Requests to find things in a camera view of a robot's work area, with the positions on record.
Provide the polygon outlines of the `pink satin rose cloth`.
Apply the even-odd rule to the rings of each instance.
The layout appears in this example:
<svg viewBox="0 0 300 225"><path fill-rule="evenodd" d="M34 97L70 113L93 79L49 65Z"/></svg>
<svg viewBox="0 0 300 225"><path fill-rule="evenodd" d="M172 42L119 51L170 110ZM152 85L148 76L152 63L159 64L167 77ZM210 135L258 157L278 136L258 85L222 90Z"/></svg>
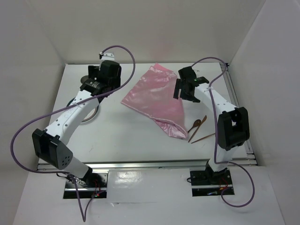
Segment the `pink satin rose cloth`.
<svg viewBox="0 0 300 225"><path fill-rule="evenodd" d="M177 75L156 63L140 78L121 104L153 120L169 137L186 139L183 103L173 97Z"/></svg>

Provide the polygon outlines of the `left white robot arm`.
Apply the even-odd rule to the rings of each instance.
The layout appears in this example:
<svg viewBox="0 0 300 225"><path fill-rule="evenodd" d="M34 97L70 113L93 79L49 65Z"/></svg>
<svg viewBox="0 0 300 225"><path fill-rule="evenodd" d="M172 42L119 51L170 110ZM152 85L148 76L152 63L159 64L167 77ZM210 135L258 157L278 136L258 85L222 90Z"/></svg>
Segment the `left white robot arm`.
<svg viewBox="0 0 300 225"><path fill-rule="evenodd" d="M70 109L44 130L36 129L32 134L36 156L75 176L82 187L92 185L98 176L73 155L67 144L85 117L100 105L101 94L120 87L120 74L120 64L111 60L103 61L100 66L89 66L88 75L82 77L82 85Z"/></svg>

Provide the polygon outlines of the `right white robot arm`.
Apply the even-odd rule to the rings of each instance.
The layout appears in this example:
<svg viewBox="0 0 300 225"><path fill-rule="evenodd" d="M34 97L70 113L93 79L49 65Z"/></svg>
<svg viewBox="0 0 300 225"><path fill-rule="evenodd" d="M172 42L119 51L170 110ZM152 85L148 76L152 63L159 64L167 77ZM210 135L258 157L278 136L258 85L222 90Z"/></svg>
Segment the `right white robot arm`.
<svg viewBox="0 0 300 225"><path fill-rule="evenodd" d="M179 76L173 97L204 103L213 113L217 129L213 157L206 163L203 175L200 178L191 178L191 181L218 184L226 177L228 162L235 151L250 137L248 111L228 102L209 85L205 77L197 77L191 66L180 69Z"/></svg>

